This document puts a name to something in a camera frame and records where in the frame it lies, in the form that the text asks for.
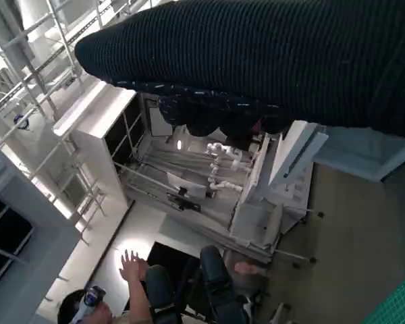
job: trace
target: gray floor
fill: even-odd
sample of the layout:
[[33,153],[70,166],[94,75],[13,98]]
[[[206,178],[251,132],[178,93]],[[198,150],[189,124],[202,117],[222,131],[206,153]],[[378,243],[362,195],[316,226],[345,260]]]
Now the gray floor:
[[325,218],[310,217],[281,248],[319,262],[297,270],[276,256],[258,319],[284,301],[300,324],[360,323],[405,279],[405,165],[384,184],[317,166],[310,203]]

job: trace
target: hand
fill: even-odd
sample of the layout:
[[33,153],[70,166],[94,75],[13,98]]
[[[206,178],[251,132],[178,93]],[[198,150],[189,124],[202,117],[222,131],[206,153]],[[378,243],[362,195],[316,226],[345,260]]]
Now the hand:
[[150,265],[144,259],[141,259],[136,253],[136,262],[139,265],[139,277],[140,281],[144,281],[146,279],[146,272],[149,269]]
[[138,257],[134,255],[134,251],[130,252],[130,259],[128,250],[124,251],[121,256],[121,265],[123,269],[119,269],[121,277],[127,282],[140,281],[140,263]]

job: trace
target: dark sweater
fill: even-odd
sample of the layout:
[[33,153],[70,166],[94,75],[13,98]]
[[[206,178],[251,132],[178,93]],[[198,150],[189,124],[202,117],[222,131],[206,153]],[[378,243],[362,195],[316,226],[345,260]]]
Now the dark sweater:
[[114,85],[215,90],[207,96],[256,103],[255,115],[405,137],[405,0],[181,0],[91,34],[75,53]]

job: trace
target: hair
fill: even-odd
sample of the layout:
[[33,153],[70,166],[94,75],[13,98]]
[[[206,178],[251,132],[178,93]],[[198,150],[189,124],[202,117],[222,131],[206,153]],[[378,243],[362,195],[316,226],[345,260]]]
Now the hair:
[[57,314],[57,324],[69,324],[78,312],[80,301],[86,291],[84,289],[75,290],[68,294],[61,303],[59,312]]

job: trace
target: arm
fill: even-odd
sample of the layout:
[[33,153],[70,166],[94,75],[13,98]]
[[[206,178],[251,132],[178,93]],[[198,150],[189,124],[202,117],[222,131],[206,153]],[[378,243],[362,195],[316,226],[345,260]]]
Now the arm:
[[151,323],[150,305],[141,282],[139,280],[128,281],[128,287],[130,322],[150,321],[148,323]]
[[140,282],[140,263],[138,257],[131,252],[129,259],[128,251],[121,256],[123,269],[120,269],[121,277],[128,282],[129,287],[129,308],[130,324],[143,322],[152,323],[150,314],[150,304],[146,293]]

